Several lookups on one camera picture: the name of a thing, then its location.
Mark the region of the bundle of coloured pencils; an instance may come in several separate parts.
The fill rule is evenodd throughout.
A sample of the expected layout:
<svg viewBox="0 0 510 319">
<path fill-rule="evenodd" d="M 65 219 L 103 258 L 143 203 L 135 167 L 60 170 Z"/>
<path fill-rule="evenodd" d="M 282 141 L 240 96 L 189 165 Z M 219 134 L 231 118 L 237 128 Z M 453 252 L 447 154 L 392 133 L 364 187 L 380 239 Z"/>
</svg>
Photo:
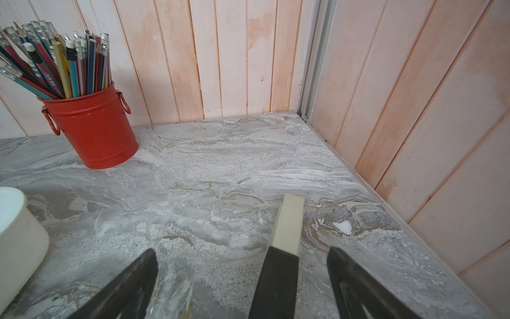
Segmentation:
<svg viewBox="0 0 510 319">
<path fill-rule="evenodd" d="M 80 98 L 112 86 L 110 36 L 60 34 L 51 22 L 1 30 L 1 75 L 41 100 Z"/>
</svg>

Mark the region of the white plastic storage box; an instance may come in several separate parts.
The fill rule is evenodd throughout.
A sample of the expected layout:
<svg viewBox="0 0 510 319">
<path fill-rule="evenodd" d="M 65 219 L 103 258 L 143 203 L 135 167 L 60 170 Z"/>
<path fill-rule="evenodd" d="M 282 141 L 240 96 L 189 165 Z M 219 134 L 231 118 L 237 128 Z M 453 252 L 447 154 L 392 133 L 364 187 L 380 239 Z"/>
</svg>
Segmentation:
<svg viewBox="0 0 510 319">
<path fill-rule="evenodd" d="M 1 188 L 1 312 L 37 270 L 49 248 L 49 234 L 29 211 L 26 195 Z"/>
</svg>

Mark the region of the red metal pencil bucket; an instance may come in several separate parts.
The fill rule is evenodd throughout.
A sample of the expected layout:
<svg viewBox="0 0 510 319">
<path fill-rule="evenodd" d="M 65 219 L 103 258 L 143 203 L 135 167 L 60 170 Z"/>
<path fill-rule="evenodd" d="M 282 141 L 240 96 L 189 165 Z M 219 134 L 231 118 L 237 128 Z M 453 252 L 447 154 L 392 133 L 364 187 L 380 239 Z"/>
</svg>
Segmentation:
<svg viewBox="0 0 510 319">
<path fill-rule="evenodd" d="M 79 98 L 40 101 L 52 131 L 66 136 L 86 167 L 111 168 L 138 151 L 126 116 L 130 107 L 114 85 Z"/>
</svg>

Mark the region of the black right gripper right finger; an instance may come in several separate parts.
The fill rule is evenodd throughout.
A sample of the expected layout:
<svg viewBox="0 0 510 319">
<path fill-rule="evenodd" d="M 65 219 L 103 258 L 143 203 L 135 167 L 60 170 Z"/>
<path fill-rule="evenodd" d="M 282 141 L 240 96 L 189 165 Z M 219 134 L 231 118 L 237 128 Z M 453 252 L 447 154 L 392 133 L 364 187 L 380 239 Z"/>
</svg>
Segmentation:
<svg viewBox="0 0 510 319">
<path fill-rule="evenodd" d="M 341 318 L 418 318 L 339 247 L 327 257 L 328 275 Z"/>
</svg>

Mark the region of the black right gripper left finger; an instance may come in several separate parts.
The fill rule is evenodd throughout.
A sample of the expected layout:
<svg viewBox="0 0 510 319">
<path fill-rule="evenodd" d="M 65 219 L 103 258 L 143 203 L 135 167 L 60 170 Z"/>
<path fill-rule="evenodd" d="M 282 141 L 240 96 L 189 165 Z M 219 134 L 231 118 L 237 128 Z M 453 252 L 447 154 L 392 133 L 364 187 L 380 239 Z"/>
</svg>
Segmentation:
<svg viewBox="0 0 510 319">
<path fill-rule="evenodd" d="M 145 318 L 158 277 L 153 249 L 144 251 L 70 318 Z"/>
</svg>

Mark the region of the black and cream utility knife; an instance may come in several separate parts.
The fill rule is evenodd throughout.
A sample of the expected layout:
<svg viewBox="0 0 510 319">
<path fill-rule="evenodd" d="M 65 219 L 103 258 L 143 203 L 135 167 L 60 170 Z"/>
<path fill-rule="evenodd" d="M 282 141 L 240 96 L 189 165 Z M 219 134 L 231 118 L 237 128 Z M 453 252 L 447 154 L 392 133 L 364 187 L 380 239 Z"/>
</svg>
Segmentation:
<svg viewBox="0 0 510 319">
<path fill-rule="evenodd" d="M 293 318 L 299 274 L 304 198 L 285 194 L 252 299 L 249 318 Z"/>
</svg>

